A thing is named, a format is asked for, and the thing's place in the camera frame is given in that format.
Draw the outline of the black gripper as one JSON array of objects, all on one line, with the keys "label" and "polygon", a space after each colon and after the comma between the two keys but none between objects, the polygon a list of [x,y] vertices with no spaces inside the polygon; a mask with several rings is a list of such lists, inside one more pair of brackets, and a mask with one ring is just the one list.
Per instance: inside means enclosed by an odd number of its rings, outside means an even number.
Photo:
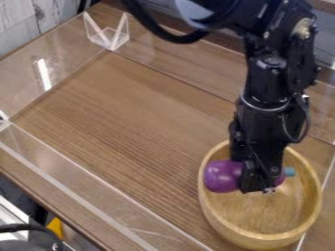
[{"label": "black gripper", "polygon": [[236,99],[229,123],[230,159],[242,162],[238,190],[272,193],[282,168],[284,150],[300,143],[309,128],[308,98],[295,94],[274,103]]}]

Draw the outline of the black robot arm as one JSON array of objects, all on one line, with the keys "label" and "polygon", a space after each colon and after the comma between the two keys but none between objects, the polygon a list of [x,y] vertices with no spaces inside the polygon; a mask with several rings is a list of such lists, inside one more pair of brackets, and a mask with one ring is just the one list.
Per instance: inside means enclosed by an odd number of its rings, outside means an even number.
[{"label": "black robot arm", "polygon": [[144,28],[160,39],[190,44],[228,29],[242,40],[246,76],[229,124],[230,158],[204,169],[210,191],[270,193],[295,171],[282,166],[284,151],[300,143],[311,118],[305,90],[315,85],[315,13],[305,0],[174,0],[193,27],[168,32],[138,0],[120,0]]}]

